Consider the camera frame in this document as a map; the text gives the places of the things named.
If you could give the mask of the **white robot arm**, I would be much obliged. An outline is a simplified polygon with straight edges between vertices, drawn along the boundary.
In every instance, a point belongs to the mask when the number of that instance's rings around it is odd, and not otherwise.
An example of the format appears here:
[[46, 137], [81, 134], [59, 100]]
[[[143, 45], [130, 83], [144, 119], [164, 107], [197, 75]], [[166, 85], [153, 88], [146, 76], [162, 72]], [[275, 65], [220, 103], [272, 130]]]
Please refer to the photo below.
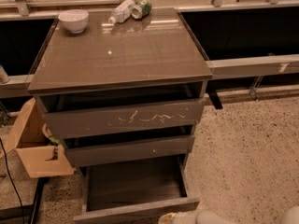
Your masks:
[[[199, 213], [168, 213], [159, 218], [158, 224], [236, 224], [210, 211]], [[299, 224], [299, 206], [292, 207], [279, 221], [279, 224]]]

